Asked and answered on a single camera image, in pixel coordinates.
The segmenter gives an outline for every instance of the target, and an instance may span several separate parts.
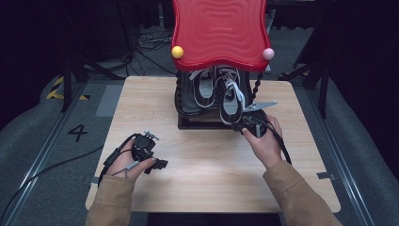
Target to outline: hand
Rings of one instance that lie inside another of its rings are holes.
[[[129,164],[135,162],[135,160],[132,157],[132,151],[127,151],[124,152],[125,150],[130,150],[131,147],[133,147],[133,144],[135,143],[134,139],[129,140],[125,146],[121,150],[120,156],[114,161],[114,163],[109,167],[108,172],[106,175],[112,175],[120,170],[125,169]],[[126,175],[128,179],[132,180],[137,180],[138,176],[146,170],[147,168],[151,167],[155,163],[155,158],[149,158],[146,159],[140,163],[138,163],[135,167],[132,169],[128,170]],[[123,170],[122,172],[119,172],[115,174],[114,176],[117,177],[125,177],[125,171]]]
[[[277,119],[270,115],[267,116],[267,119],[272,123],[276,132],[282,137],[281,127],[279,127]],[[244,128],[242,132],[250,144],[252,151],[255,153],[256,157],[261,160],[266,169],[269,169],[282,161],[281,147],[277,143],[271,131],[267,131],[260,138],[253,136],[247,128]]]

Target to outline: person's left hand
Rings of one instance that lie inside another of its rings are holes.
[[[109,167],[108,172],[106,175],[112,175],[120,170],[125,169],[129,164],[135,162],[132,157],[132,151],[124,152],[125,150],[130,150],[135,143],[134,139],[129,140],[125,146],[121,150],[120,156],[114,161],[114,163]],[[146,170],[147,168],[151,167],[155,163],[155,158],[146,159],[140,163],[138,163],[135,167],[128,170],[126,175],[128,179],[137,180],[138,176]],[[125,171],[121,171],[114,176],[123,177],[125,178]]]

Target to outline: yellow ball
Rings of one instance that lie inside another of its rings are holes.
[[[183,48],[178,45],[172,48],[172,56],[174,58],[182,58],[183,53],[184,53]]]

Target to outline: yellow and black tape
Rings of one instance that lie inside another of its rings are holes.
[[[56,91],[58,90],[59,86],[61,86],[62,82],[64,81],[64,76],[60,75],[58,79],[53,84],[49,94],[47,94],[47,99],[60,99],[64,100],[64,94],[57,94]],[[87,101],[90,99],[90,95],[81,95],[79,100]]]

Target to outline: brown sleeve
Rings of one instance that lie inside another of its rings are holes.
[[[287,225],[342,225],[323,198],[286,161],[268,169],[263,177]]]
[[[88,210],[86,225],[129,225],[135,182],[105,175]]]

